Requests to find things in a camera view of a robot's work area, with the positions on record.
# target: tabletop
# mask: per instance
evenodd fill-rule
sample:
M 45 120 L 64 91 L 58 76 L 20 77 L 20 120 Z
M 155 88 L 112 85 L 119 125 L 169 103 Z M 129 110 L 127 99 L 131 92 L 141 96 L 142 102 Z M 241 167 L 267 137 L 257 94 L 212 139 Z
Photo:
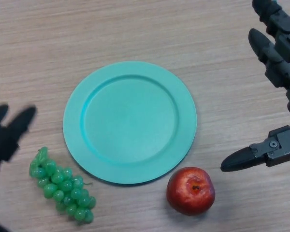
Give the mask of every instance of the tabletop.
M 290 14 L 290 0 L 279 3 Z M 28 103 L 37 117 L 0 172 L 0 224 L 12 232 L 290 232 L 290 162 L 223 173 L 225 157 L 268 131 L 290 125 L 287 98 L 264 76 L 248 32 L 265 32 L 250 0 L 0 0 L 0 102 L 9 120 Z M 177 75 L 198 111 L 191 150 L 176 167 L 208 172 L 216 200 L 201 217 L 166 202 L 173 171 L 152 183 L 119 187 L 84 173 L 62 135 L 67 100 L 94 70 L 141 60 Z M 94 222 L 59 215 L 29 176 L 37 150 L 81 174 L 97 199 Z

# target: grape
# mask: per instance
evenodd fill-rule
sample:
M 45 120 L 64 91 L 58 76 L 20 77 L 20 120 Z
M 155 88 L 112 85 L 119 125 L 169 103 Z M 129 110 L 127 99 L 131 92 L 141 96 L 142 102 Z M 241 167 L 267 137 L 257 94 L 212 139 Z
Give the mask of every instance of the grape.
M 56 202 L 61 202 L 64 198 L 64 193 L 61 190 L 57 190 L 54 195 L 53 198 Z
M 72 204 L 72 205 L 69 205 L 69 206 L 66 208 L 66 213 L 67 213 L 67 215 L 69 215 L 69 216 L 74 216 L 76 210 L 77 210 L 77 206 L 76 206 L 76 204 Z
M 39 188 L 44 188 L 45 185 L 49 184 L 49 179 L 48 177 L 46 178 L 43 178 L 43 179 L 39 179 L 38 182 L 37 182 L 37 186 Z
M 82 221 L 85 219 L 85 216 L 86 216 L 86 210 L 83 208 L 77 208 L 74 214 L 75 219 L 78 221 Z
M 80 199 L 82 196 L 81 190 L 78 188 L 72 189 L 71 197 L 75 200 Z
M 82 194 L 82 197 L 88 197 L 89 196 L 89 192 L 87 189 L 82 189 L 81 190 L 81 194 Z
M 75 202 L 74 199 L 70 195 L 65 196 L 65 198 L 63 199 L 63 203 L 66 206 L 72 205 L 74 204 L 74 202 Z
M 81 197 L 80 199 L 78 199 L 77 203 L 80 207 L 87 207 L 90 203 L 90 198 L 89 197 Z
M 56 171 L 55 171 L 55 173 L 63 173 L 63 168 L 62 167 L 60 167 L 60 166 L 57 166 L 57 169 L 56 169 Z
M 70 180 L 72 178 L 72 170 L 71 170 L 71 168 L 63 169 L 63 178 L 65 180 Z
M 48 160 L 48 148 L 46 146 L 42 147 L 38 154 L 36 155 L 36 159 L 37 159 L 37 162 L 38 162 L 38 165 L 44 165 L 47 160 Z
M 58 186 L 55 184 L 47 184 L 44 186 L 44 197 L 50 199 L 53 197 L 54 193 L 57 191 Z
M 73 188 L 82 189 L 84 186 L 83 178 L 79 175 L 73 178 Z
M 36 169 L 37 167 L 38 167 L 38 161 L 37 161 L 37 159 L 34 159 L 30 163 L 30 167 L 29 167 L 29 174 L 31 177 L 33 177 L 33 170 Z
M 96 199 L 94 197 L 90 197 L 90 202 L 89 202 L 89 205 L 88 205 L 88 208 L 89 209 L 92 209 L 96 206 Z
M 35 169 L 32 169 L 32 172 L 31 172 L 32 176 L 35 177 L 35 178 L 44 178 L 46 177 L 46 171 L 44 168 L 35 168 Z
M 56 209 L 57 209 L 59 212 L 63 212 L 63 211 L 65 211 L 66 206 L 64 205 L 63 202 L 57 202 L 57 203 L 56 203 Z
M 72 182 L 69 180 L 63 181 L 59 184 L 59 189 L 64 192 L 70 192 L 73 189 Z
M 63 175 L 61 173 L 55 173 L 52 176 L 52 182 L 54 182 L 55 184 L 59 184 L 63 181 Z
M 46 163 L 45 163 L 45 170 L 46 173 L 51 176 L 55 173 L 57 167 L 56 167 L 56 162 L 53 161 L 52 159 L 49 159 Z
M 93 221 L 93 213 L 91 212 L 90 209 L 87 209 L 84 222 L 89 224 L 92 223 L 92 221 Z

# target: apple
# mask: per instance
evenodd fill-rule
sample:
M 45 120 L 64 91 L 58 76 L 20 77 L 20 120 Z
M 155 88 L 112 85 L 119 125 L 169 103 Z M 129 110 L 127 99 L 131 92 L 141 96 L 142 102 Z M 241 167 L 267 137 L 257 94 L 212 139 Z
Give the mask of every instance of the apple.
M 166 197 L 176 211 L 195 216 L 207 211 L 215 201 L 215 189 L 211 178 L 201 168 L 186 167 L 170 178 Z

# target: teal plate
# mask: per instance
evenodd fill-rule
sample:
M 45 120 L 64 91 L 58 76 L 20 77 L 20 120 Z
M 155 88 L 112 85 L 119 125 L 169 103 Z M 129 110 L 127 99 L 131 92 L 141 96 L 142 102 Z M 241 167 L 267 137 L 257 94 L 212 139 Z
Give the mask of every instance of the teal plate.
M 171 72 L 140 61 L 100 68 L 70 96 L 63 135 L 73 158 L 95 177 L 117 184 L 154 180 L 189 151 L 196 108 Z

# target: green grapes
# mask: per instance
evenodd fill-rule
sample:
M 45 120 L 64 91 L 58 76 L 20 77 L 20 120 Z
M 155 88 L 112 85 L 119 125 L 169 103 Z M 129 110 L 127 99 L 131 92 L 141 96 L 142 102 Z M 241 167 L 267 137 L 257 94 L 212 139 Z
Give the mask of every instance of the green grapes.
M 52 182 L 59 184 L 63 181 L 63 175 L 61 173 L 55 173 L 52 175 Z
M 77 204 L 80 207 L 87 207 L 90 203 L 90 198 L 89 197 L 81 197 L 80 199 L 77 200 Z
M 56 171 L 55 171 L 55 173 L 63 173 L 63 168 L 62 167 L 60 167 L 60 166 L 58 166 L 57 168 L 56 168 Z
M 44 178 L 44 177 L 47 176 L 46 171 L 45 171 L 44 168 L 35 168 L 35 169 L 32 170 L 31 173 L 32 173 L 33 177 L 38 178 L 38 179 Z
M 72 189 L 71 191 L 71 197 L 75 200 L 80 199 L 82 196 L 81 190 L 78 188 Z
M 73 189 L 73 184 L 70 180 L 63 181 L 59 184 L 59 189 L 64 192 L 70 192 Z
M 57 169 L 56 162 L 53 161 L 52 159 L 49 159 L 45 163 L 45 170 L 46 170 L 46 173 L 48 174 L 48 176 L 53 175 L 55 173 L 56 169 Z
M 29 175 L 36 179 L 36 185 L 43 189 L 44 197 L 54 199 L 56 209 L 81 223 L 91 223 L 94 215 L 91 209 L 96 199 L 84 189 L 80 175 L 73 176 L 71 168 L 62 168 L 48 156 L 48 148 L 42 147 L 29 166 Z
M 77 205 L 76 204 L 71 204 L 66 208 L 66 213 L 69 216 L 74 216 L 75 212 L 77 210 Z
M 64 180 L 72 179 L 72 169 L 71 168 L 63 169 L 63 178 L 64 178 Z
M 81 190 L 81 195 L 82 195 L 82 197 L 88 197 L 89 196 L 88 190 L 87 189 L 82 189 Z
M 57 190 L 54 195 L 53 198 L 56 202 L 61 202 L 64 198 L 64 193 L 61 190 Z
M 66 206 L 72 205 L 72 204 L 74 204 L 74 202 L 75 202 L 75 200 L 70 195 L 65 196 L 65 198 L 63 199 L 63 203 Z
M 86 210 L 83 208 L 77 208 L 77 210 L 75 211 L 74 217 L 78 221 L 84 220 L 86 217 Z
M 44 186 L 44 197 L 50 199 L 53 197 L 54 193 L 57 191 L 58 186 L 51 183 Z
M 49 179 L 46 177 L 46 178 L 43 178 L 43 179 L 38 179 L 38 182 L 37 182 L 37 186 L 39 188 L 44 188 L 45 185 L 49 184 Z
M 93 221 L 93 213 L 91 212 L 91 210 L 86 210 L 86 215 L 85 215 L 85 218 L 84 218 L 84 222 L 85 223 L 92 223 Z
M 36 159 L 38 162 L 38 165 L 44 166 L 44 164 L 47 162 L 48 160 L 48 148 L 46 146 L 42 147 L 38 154 L 36 155 Z
M 93 209 L 96 206 L 96 198 L 90 197 L 90 202 L 88 204 L 89 209 Z
M 73 178 L 73 188 L 82 189 L 84 186 L 83 178 L 79 175 Z

